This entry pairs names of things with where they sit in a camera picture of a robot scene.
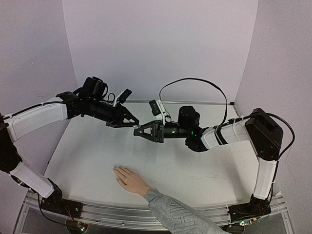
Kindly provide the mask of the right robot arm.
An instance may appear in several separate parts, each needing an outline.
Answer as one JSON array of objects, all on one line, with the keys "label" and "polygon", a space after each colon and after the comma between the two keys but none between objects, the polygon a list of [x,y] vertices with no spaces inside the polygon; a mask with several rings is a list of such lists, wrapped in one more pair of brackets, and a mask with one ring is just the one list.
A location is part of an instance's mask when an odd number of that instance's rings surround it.
[{"label": "right robot arm", "polygon": [[256,108],[246,117],[237,117],[213,127],[199,126],[200,114],[192,106],[179,109],[177,122],[154,120],[134,130],[134,135],[156,143],[183,138],[194,152],[248,141],[258,157],[258,171],[250,205],[266,205],[276,176],[283,139],[282,128],[272,116]]}]

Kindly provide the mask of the grey sleeved forearm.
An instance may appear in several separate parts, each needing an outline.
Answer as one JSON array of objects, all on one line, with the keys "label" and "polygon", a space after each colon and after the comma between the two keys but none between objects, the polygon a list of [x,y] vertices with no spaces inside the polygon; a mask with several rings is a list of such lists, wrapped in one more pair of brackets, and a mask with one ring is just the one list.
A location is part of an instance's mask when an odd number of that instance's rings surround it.
[{"label": "grey sleeved forearm", "polygon": [[225,234],[217,224],[199,211],[163,195],[157,189],[150,190],[144,198],[153,216],[173,234]]}]

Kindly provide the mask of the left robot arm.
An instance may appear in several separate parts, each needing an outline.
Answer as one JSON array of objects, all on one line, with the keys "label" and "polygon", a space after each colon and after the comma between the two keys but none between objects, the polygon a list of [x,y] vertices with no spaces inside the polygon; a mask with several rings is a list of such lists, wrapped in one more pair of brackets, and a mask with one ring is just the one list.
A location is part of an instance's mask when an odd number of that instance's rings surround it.
[{"label": "left robot arm", "polygon": [[41,197],[55,213],[66,208],[65,200],[55,194],[56,184],[30,168],[19,155],[14,142],[49,124],[90,116],[112,128],[135,127],[139,120],[123,106],[132,93],[126,89],[114,101],[105,101],[108,85],[97,77],[88,77],[74,92],[63,92],[49,101],[0,117],[0,170],[25,184]]}]

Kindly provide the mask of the person's hand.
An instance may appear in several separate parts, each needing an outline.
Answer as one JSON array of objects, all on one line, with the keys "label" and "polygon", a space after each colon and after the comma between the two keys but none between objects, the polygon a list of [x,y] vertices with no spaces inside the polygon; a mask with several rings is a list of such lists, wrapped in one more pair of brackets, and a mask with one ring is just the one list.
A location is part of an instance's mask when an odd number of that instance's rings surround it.
[{"label": "person's hand", "polygon": [[152,188],[142,179],[142,177],[129,168],[115,166],[113,168],[117,176],[118,184],[128,192],[145,196]]}]

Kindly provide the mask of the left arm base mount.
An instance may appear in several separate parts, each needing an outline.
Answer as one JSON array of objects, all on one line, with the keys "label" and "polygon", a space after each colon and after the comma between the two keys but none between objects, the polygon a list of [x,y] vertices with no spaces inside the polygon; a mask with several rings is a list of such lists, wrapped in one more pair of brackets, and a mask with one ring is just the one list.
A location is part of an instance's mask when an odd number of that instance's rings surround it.
[{"label": "left arm base mount", "polygon": [[40,208],[45,211],[71,218],[80,218],[83,208],[81,202],[65,199],[62,192],[57,190],[53,191],[49,197],[42,198],[39,204]]}]

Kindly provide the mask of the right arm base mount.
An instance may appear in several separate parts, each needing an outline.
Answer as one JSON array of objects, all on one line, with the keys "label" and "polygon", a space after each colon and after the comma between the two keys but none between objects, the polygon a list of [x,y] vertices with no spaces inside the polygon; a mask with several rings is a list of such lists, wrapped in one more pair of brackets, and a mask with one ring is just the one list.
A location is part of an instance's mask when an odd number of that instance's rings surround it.
[{"label": "right arm base mount", "polygon": [[271,213],[270,200],[255,198],[251,195],[248,203],[231,205],[228,208],[230,223],[236,224],[241,221],[260,218]]}]

